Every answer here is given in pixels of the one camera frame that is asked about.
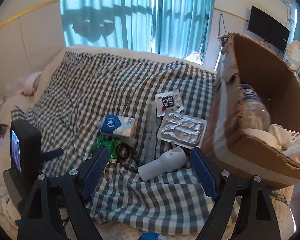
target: yellow wall trim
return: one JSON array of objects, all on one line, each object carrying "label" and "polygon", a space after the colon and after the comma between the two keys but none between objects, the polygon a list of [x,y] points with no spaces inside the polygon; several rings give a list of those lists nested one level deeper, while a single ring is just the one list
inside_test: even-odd
[{"label": "yellow wall trim", "polygon": [[38,5],[32,6],[29,9],[24,10],[24,11],[14,15],[14,16],[12,16],[10,19],[8,19],[5,22],[1,23],[0,24],[0,29],[2,29],[3,27],[8,25],[10,22],[14,21],[15,19],[18,19],[19,17],[21,17],[21,16],[23,16],[23,15],[25,15],[25,14],[31,12],[31,11],[37,10],[41,7],[44,7],[44,6],[47,6],[49,4],[56,3],[56,2],[59,2],[59,0],[51,0],[51,1],[48,1],[48,2],[44,2],[44,3],[38,4]]},{"label": "yellow wall trim", "polygon": [[238,16],[238,15],[235,15],[235,14],[233,14],[233,13],[229,13],[229,12],[227,12],[227,11],[224,11],[224,10],[221,10],[221,9],[218,9],[218,8],[214,8],[214,9],[215,9],[216,11],[224,12],[224,13],[230,14],[230,15],[232,15],[232,16],[234,16],[234,17],[237,17],[237,18],[239,18],[239,19],[241,19],[241,20],[244,20],[244,21],[246,21],[246,22],[249,22],[247,19],[242,18],[242,17],[240,17],[240,16]]}]

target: checkered blanket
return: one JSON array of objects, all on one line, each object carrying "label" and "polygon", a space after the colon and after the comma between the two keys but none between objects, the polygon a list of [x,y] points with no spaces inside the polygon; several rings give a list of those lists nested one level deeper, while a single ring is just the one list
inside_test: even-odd
[{"label": "checkered blanket", "polygon": [[[44,164],[43,172],[50,177],[78,168],[87,159],[98,135],[96,124],[106,114],[136,119],[137,152],[143,160],[147,102],[155,94],[179,89],[184,114],[207,119],[214,79],[213,73],[183,62],[67,52],[39,102],[26,115],[15,108],[12,119],[25,118],[41,131],[42,151],[64,149],[62,157]],[[169,147],[157,140],[155,156]],[[136,166],[132,158],[127,162]],[[139,174],[119,164],[105,169],[87,204],[99,223],[116,220],[171,235],[199,232],[212,207],[191,168],[143,182]]]}]

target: metal screw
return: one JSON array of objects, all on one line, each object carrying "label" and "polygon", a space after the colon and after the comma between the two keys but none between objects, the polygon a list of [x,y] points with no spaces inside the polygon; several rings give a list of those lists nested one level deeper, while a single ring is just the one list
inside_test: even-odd
[{"label": "metal screw", "polygon": [[46,175],[44,175],[44,174],[40,174],[38,176],[38,180],[44,180],[45,178],[46,178]]},{"label": "metal screw", "polygon": [[253,176],[253,180],[256,182],[260,182],[261,178],[259,176]]},{"label": "metal screw", "polygon": [[69,171],[69,174],[70,175],[76,175],[78,173],[78,170],[76,170],[76,169],[72,169],[71,171]]},{"label": "metal screw", "polygon": [[225,177],[229,177],[230,176],[230,172],[229,171],[221,171],[221,175],[225,176]]}]

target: blue round object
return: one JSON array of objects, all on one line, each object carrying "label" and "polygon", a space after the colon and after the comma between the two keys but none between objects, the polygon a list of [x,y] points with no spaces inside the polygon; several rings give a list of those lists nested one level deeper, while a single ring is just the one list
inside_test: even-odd
[{"label": "blue round object", "polygon": [[167,240],[167,238],[156,233],[144,233],[138,240]]}]

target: cream bedding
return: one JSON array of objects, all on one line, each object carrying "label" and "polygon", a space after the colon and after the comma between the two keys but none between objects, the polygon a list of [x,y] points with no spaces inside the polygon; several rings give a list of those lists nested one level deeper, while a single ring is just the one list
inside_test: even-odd
[{"label": "cream bedding", "polygon": [[[11,122],[11,109],[14,105],[19,106],[25,113],[27,110],[34,105],[40,99],[41,95],[43,94],[44,90],[50,83],[50,79],[54,71],[58,68],[59,63],[61,62],[63,55],[66,51],[74,51],[74,52],[89,52],[92,54],[97,54],[100,52],[107,52],[110,54],[116,54],[119,56],[129,57],[129,58],[146,58],[153,61],[158,61],[162,63],[169,63],[176,61],[175,58],[165,57],[157,54],[151,54],[146,52],[134,52],[131,50],[125,49],[115,49],[115,48],[94,48],[88,46],[72,46],[68,48],[62,49],[50,62],[45,70],[43,71],[39,87],[37,92],[34,96],[31,97],[24,97],[21,95],[15,96],[13,98],[9,98],[7,102],[3,105],[1,112],[0,112],[0,123],[4,123],[9,125]],[[192,64],[198,68],[204,68],[198,64]],[[8,127],[7,135],[10,134],[10,126]],[[7,234],[12,239],[17,239],[17,227],[14,224],[14,221],[11,220],[10,216],[14,219],[18,217],[17,215],[11,215],[11,211],[7,212],[7,203],[9,200],[9,195],[4,185],[3,171],[9,169],[11,167],[10,163],[10,144],[9,144],[9,136],[5,136],[3,145],[0,149],[0,225],[3,229],[7,232]],[[291,195],[292,195],[293,186],[284,188],[280,190],[279,193],[286,196],[288,202],[290,202]],[[290,209],[281,201],[273,200],[273,205],[276,211],[281,239],[288,239],[294,232],[293,220],[292,215],[290,213]],[[66,211],[61,211],[63,217],[66,216]],[[138,237],[142,234],[142,232],[138,231],[137,229],[131,228],[127,225],[117,223],[117,222],[110,222],[107,224],[100,225],[96,223],[96,227],[98,228],[101,236],[107,239],[118,239],[118,240],[126,240],[126,239],[138,239]],[[224,234],[224,239],[228,239],[231,236],[232,229],[234,224],[229,224],[228,228]],[[74,232],[71,227],[71,223],[66,226],[66,232],[69,238],[76,239]],[[186,236],[166,236],[168,239],[195,239],[196,235],[186,235]]]}]

